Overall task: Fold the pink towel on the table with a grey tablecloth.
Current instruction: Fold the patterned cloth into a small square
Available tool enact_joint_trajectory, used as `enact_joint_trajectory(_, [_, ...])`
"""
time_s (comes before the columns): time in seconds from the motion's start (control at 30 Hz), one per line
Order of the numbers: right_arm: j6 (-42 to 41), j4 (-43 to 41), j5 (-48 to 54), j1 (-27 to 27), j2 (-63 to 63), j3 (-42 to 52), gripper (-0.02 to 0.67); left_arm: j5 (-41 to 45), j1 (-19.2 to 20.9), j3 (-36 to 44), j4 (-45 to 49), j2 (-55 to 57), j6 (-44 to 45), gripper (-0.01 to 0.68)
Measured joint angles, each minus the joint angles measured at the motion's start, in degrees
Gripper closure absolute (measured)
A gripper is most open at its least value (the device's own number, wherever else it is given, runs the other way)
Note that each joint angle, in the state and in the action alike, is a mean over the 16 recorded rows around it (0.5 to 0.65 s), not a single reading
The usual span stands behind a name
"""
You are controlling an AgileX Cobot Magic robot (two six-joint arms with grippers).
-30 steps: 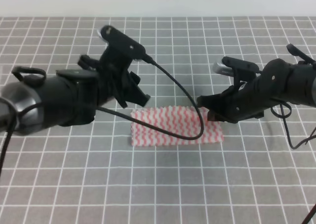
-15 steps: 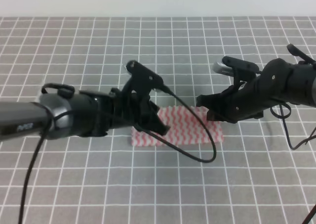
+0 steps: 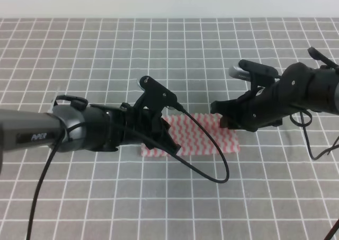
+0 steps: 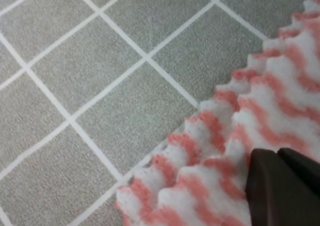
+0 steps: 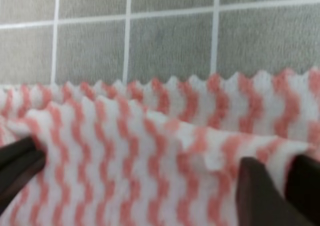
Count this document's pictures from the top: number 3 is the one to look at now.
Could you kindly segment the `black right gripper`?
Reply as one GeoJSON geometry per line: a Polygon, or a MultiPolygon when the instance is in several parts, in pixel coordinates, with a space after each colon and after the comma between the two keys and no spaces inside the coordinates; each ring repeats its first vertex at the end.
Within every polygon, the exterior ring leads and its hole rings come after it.
{"type": "Polygon", "coordinates": [[[255,132],[260,128],[282,125],[282,116],[276,112],[276,105],[274,89],[263,88],[255,95],[249,91],[234,100],[214,101],[211,113],[223,116],[219,121],[220,128],[255,132]]]}

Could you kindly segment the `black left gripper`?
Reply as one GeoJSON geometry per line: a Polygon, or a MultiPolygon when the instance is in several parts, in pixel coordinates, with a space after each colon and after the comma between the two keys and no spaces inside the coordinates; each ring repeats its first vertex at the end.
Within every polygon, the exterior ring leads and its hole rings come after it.
{"type": "Polygon", "coordinates": [[[118,108],[102,104],[91,107],[105,114],[104,124],[93,124],[94,130],[104,132],[100,143],[91,148],[94,152],[116,152],[120,145],[145,144],[143,156],[167,156],[177,154],[181,148],[169,134],[171,125],[162,118],[159,109],[126,102],[118,108]]]}

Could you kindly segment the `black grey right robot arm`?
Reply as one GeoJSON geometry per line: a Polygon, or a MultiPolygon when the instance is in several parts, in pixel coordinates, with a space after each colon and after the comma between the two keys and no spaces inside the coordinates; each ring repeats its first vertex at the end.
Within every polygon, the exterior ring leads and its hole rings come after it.
{"type": "Polygon", "coordinates": [[[323,62],[314,69],[294,63],[282,75],[267,65],[242,59],[230,68],[233,78],[249,81],[250,90],[234,100],[214,101],[211,113],[220,114],[220,127],[256,132],[282,125],[284,117],[305,110],[338,114],[338,65],[314,47],[314,60],[323,62]]]}

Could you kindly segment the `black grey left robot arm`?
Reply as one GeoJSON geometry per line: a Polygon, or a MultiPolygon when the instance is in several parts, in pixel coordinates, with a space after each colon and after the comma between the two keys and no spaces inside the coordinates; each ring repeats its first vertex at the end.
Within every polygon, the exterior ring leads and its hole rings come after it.
{"type": "Polygon", "coordinates": [[[37,113],[1,110],[1,152],[47,145],[57,152],[89,150],[116,152],[121,145],[145,144],[177,158],[181,146],[169,133],[171,125],[162,117],[162,109],[183,108],[175,99],[151,100],[145,95],[136,105],[116,108],[89,104],[81,97],[59,95],[52,112],[37,113]]]}

